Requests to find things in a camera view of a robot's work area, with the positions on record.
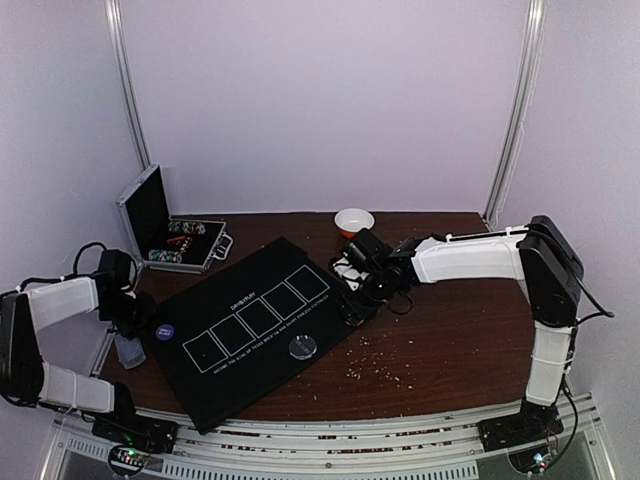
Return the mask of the purple small blind button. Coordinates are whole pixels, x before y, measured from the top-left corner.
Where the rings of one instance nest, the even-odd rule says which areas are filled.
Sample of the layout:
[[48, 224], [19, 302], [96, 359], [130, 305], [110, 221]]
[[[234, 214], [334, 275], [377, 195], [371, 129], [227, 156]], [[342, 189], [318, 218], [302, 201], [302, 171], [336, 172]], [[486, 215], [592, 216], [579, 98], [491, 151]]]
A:
[[169, 341], [175, 335], [175, 328], [173, 325], [165, 323], [159, 325], [155, 331], [155, 337], [159, 341]]

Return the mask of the black dealer button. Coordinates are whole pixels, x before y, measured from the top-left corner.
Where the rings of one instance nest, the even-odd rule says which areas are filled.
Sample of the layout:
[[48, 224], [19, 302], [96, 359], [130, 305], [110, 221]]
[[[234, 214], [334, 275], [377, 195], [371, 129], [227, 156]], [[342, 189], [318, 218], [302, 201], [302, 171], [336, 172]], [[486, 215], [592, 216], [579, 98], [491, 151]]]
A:
[[309, 335], [300, 334], [291, 339], [288, 351], [292, 358], [298, 361], [311, 359], [317, 352], [317, 343]]

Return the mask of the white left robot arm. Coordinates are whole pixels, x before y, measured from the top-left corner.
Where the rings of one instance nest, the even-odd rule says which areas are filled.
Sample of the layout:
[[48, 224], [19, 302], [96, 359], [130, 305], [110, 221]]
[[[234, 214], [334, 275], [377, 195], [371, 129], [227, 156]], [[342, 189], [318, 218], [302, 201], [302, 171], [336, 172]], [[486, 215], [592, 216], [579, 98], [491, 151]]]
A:
[[128, 387], [49, 363], [41, 355], [37, 334], [97, 311], [129, 339], [155, 310], [148, 293], [127, 293], [88, 276], [6, 293], [1, 297], [1, 396], [19, 407], [42, 404], [105, 415], [106, 429], [121, 443], [137, 442], [144, 424], [136, 415]]

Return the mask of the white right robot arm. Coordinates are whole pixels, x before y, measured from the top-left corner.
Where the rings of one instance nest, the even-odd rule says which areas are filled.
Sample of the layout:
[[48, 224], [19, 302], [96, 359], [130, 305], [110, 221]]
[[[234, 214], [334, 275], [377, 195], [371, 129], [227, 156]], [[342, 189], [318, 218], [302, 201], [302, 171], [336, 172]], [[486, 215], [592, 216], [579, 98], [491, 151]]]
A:
[[562, 425], [556, 401], [573, 360], [584, 267], [554, 222], [538, 215], [498, 232], [408, 238], [392, 247], [369, 229], [356, 233], [329, 262], [349, 287], [339, 301], [359, 325], [394, 296], [422, 284], [463, 279], [511, 279], [525, 284], [535, 338], [529, 379], [518, 413], [481, 423], [530, 442]]

